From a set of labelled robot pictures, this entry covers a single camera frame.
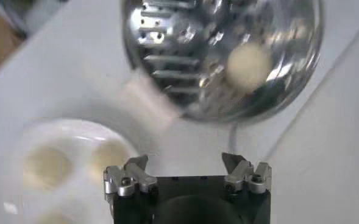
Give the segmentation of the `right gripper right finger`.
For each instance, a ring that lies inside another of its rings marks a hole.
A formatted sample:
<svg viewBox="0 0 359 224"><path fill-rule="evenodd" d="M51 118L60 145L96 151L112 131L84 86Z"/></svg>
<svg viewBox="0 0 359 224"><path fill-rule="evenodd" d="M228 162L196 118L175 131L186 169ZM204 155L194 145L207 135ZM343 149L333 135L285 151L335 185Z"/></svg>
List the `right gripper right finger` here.
<svg viewBox="0 0 359 224"><path fill-rule="evenodd" d="M271 191L272 168L268 163L254 165L242 157L231 153L222 153L222 160L228 172L224 177L224 188L228 194L249 190L253 194Z"/></svg>

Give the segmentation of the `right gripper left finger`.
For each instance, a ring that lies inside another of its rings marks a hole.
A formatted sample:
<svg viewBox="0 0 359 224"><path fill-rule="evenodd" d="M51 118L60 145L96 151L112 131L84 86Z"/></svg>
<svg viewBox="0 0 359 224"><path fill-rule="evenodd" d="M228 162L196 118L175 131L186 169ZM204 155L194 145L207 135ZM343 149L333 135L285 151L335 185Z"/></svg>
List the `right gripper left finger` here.
<svg viewBox="0 0 359 224"><path fill-rule="evenodd" d="M157 178L145 172L148 156L128 159L122 167L108 166L103 172L105 195L117 194L128 197L135 193L136 187L148 194L157 187Z"/></svg>

